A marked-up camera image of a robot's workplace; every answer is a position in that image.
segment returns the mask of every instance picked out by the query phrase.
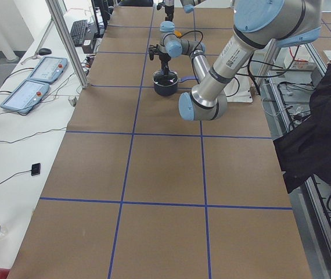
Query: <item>white desk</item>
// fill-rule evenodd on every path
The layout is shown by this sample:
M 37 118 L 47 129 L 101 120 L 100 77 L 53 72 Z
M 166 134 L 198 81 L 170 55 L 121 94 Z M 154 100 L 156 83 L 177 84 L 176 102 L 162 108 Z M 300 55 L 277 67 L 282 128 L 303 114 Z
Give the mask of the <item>white desk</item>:
M 69 11 L 65 15 L 68 29 L 73 21 L 82 17 L 84 14 L 81 10 Z M 44 31 L 30 46 L 21 61 L 33 56 L 43 33 Z M 54 26 L 43 47 L 50 48 L 52 56 L 69 58 Z M 76 50 L 83 61 L 86 54 L 81 48 Z M 15 71 L 34 67 L 38 62 L 39 59 L 28 60 L 24 65 L 19 63 Z M 51 86 L 49 92 L 56 89 L 73 71 L 73 67 L 69 65 L 60 79 Z M 1 90 L 14 90 L 29 74 L 30 71 L 15 74 L 6 81 Z M 39 104 L 27 116 L 17 113 L 0 115 L 0 140 L 13 141 L 40 131 L 66 127 L 74 111 L 68 102 L 68 96 L 78 95 L 76 90 L 80 90 L 79 85 L 77 77 L 73 75 L 53 102 Z M 6 97 L 7 94 L 0 94 L 0 103 Z M 25 173 L 0 185 L 0 224 L 8 229 L 7 236 L 0 239 L 0 268 L 9 269 L 15 261 L 63 136 L 64 131 L 52 131 L 14 144 L 0 143 L 0 182 L 17 172 L 30 170 L 34 163 L 41 163 L 40 175 L 32 177 L 30 173 Z

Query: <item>brown table surface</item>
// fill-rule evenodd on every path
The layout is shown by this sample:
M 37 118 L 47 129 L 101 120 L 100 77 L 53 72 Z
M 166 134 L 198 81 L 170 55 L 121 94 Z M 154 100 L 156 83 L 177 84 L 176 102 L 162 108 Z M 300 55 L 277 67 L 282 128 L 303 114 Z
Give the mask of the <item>brown table surface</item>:
M 153 91 L 163 19 L 115 9 L 9 279 L 312 278 L 259 97 L 188 122 L 177 103 L 194 81 Z M 176 9 L 174 23 L 204 33 L 213 63 L 233 14 Z M 322 25 L 315 45 L 331 49 Z M 192 74 L 187 57 L 170 68 Z

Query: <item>black pot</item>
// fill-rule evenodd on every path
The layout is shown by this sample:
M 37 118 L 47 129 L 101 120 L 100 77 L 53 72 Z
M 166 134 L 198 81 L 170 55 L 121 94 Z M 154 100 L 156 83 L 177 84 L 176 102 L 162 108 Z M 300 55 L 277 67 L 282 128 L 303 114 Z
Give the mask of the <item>black pot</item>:
M 161 96 L 171 96 L 177 92 L 178 76 L 175 71 L 169 71 L 168 75 L 158 70 L 153 74 L 154 89 Z

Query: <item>keyboard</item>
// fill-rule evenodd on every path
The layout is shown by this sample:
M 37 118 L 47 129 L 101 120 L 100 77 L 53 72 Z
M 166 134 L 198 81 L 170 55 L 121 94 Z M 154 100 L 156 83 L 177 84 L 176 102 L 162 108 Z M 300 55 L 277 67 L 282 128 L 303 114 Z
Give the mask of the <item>keyboard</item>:
M 70 30 L 71 38 L 73 39 L 73 43 L 76 47 L 80 47 L 83 45 L 84 35 L 87 30 L 87 20 L 78 20 L 73 23 L 73 26 Z

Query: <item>black monitor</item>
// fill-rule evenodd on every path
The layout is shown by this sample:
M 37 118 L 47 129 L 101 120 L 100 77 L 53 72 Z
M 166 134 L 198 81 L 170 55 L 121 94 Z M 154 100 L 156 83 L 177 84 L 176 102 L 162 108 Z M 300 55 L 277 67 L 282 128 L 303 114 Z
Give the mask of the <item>black monitor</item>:
M 89 11 L 93 15 L 93 21 L 94 21 L 95 27 L 97 29 L 96 36 L 102 38 L 106 27 L 104 28 L 104 27 L 100 26 L 99 20 L 97 18 L 97 13 L 96 13 L 95 0 L 91 0 L 90 3 L 88 3 L 88 5 L 89 5 Z
M 107 28 L 107 22 L 111 18 L 109 4 L 107 3 L 107 0 L 93 0 L 96 7 L 100 9 L 100 14 L 102 17 L 103 25 L 105 29 Z

